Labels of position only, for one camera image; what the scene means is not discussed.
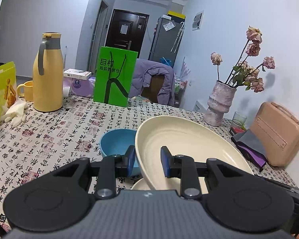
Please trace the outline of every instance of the door frame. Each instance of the door frame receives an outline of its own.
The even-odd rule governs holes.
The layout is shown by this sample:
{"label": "door frame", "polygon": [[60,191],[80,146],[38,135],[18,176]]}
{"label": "door frame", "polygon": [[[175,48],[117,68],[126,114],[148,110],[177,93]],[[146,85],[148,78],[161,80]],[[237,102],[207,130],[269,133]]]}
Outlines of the door frame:
{"label": "door frame", "polygon": [[[104,18],[103,24],[100,25],[99,24],[99,20],[100,20],[100,16],[101,16],[101,13],[102,13],[102,11],[101,11],[101,9],[102,9],[102,2],[106,5],[106,8],[104,9],[104,10],[106,10],[106,14],[105,14],[105,18]],[[93,33],[92,33],[92,39],[91,39],[91,45],[90,45],[90,52],[89,52],[89,56],[88,56],[88,65],[87,65],[88,71],[92,72],[93,74],[95,73],[95,68],[94,68],[94,70],[91,69],[91,67],[93,67],[93,66],[91,66],[92,55],[93,55],[93,51],[94,51],[94,49],[96,48],[96,45],[97,45],[97,56],[96,56],[96,62],[97,62],[98,52],[99,52],[99,49],[100,49],[102,36],[107,34],[104,31],[104,26],[105,26],[106,17],[107,17],[107,14],[108,14],[108,9],[109,9],[108,3],[105,0],[101,0],[99,9],[97,11],[96,20],[95,20],[95,23],[94,23],[94,29],[93,29]],[[100,30],[101,30],[101,35],[100,35],[100,37],[99,37],[98,40],[95,40],[95,36],[96,36],[97,32],[100,31]]]}
{"label": "door frame", "polygon": [[[145,16],[145,29],[144,29],[144,36],[143,36],[143,40],[142,40],[142,46],[143,46],[143,42],[144,42],[144,37],[145,37],[145,34],[147,32],[147,23],[149,21],[149,14],[145,14],[145,13],[139,13],[139,12],[133,12],[133,11],[127,11],[127,10],[121,10],[121,9],[113,9],[113,12],[112,12],[112,16],[111,16],[111,21],[110,21],[110,24],[109,24],[109,28],[107,30],[107,36],[106,36],[106,39],[105,39],[105,46],[107,46],[107,39],[109,37],[108,33],[110,32],[110,29],[112,27],[112,22],[113,22],[113,18],[114,18],[114,14],[115,12],[124,12],[124,13],[131,13],[131,14],[136,14],[136,15],[139,15],[139,16]],[[137,58],[139,58],[140,56],[140,53],[141,53],[141,50],[138,52],[138,55],[137,55]]]}

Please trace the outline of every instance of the beige plate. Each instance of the beige plate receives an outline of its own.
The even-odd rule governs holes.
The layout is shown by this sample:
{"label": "beige plate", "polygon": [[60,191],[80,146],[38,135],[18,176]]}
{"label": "beige plate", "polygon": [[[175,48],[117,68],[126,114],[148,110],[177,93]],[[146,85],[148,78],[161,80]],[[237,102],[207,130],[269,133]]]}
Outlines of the beige plate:
{"label": "beige plate", "polygon": [[[135,138],[138,165],[152,190],[180,190],[180,179],[164,176],[160,149],[167,146],[173,156],[187,155],[196,162],[217,158],[253,174],[243,156],[225,139],[193,121],[173,116],[157,116],[142,123]],[[200,178],[202,193],[208,193]]]}
{"label": "beige plate", "polygon": [[150,191],[150,188],[147,185],[145,179],[140,179],[139,181],[137,181],[137,183],[135,183],[133,185],[131,190],[134,190],[134,191]]}

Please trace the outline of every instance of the yellow thermos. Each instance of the yellow thermos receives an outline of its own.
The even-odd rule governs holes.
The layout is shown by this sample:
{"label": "yellow thermos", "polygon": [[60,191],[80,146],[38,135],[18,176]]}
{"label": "yellow thermos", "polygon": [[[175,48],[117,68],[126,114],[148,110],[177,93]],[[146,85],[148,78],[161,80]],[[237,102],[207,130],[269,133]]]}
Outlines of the yellow thermos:
{"label": "yellow thermos", "polygon": [[53,112],[63,106],[63,57],[60,39],[60,33],[43,33],[33,64],[33,106],[39,112]]}

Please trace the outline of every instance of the metal screw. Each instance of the metal screw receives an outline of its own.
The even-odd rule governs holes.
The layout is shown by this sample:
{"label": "metal screw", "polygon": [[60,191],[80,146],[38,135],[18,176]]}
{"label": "metal screw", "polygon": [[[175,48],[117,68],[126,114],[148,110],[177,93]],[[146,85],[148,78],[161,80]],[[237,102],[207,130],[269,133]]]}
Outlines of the metal screw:
{"label": "metal screw", "polygon": [[195,188],[188,188],[184,191],[184,193],[186,194],[186,196],[193,197],[199,194],[199,190]]}
{"label": "metal screw", "polygon": [[113,192],[110,189],[100,189],[97,191],[97,195],[102,198],[107,198],[111,196]]}

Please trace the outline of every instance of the purple jacket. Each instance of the purple jacket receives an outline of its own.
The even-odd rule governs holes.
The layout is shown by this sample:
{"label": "purple jacket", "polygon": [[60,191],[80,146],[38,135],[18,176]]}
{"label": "purple jacket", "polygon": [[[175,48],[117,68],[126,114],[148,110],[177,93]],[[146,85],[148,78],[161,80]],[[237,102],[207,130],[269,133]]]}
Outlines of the purple jacket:
{"label": "purple jacket", "polygon": [[173,68],[154,61],[137,59],[133,73],[129,98],[140,95],[143,87],[149,87],[152,76],[164,75],[164,83],[157,95],[157,101],[162,105],[174,106],[174,70]]}

